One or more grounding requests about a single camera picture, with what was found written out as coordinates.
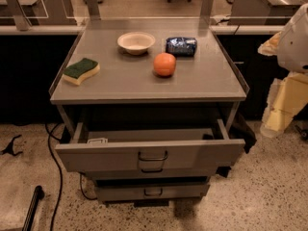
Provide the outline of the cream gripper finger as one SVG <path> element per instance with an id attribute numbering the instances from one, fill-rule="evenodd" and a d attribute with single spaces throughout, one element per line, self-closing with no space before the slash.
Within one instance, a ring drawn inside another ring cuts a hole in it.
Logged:
<path id="1" fill-rule="evenodd" d="M 268 119 L 270 116 L 270 111 L 272 110 L 273 103 L 280 89 L 280 84 L 281 84 L 280 79 L 274 79 L 269 87 L 269 93 L 267 97 L 267 107 L 264 109 L 263 119 Z"/>
<path id="2" fill-rule="evenodd" d="M 265 109 L 260 132 L 268 138 L 278 137 L 284 133 L 292 121 L 293 116 L 290 113 Z"/>

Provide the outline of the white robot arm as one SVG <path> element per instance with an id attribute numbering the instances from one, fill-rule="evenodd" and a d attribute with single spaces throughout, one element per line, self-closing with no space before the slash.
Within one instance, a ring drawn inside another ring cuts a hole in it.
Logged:
<path id="1" fill-rule="evenodd" d="M 260 132 L 274 138 L 284 133 L 294 117 L 308 104 L 308 4 L 302 5 L 284 28 L 260 45 L 258 53 L 276 56 L 289 71 L 269 88 Z"/>

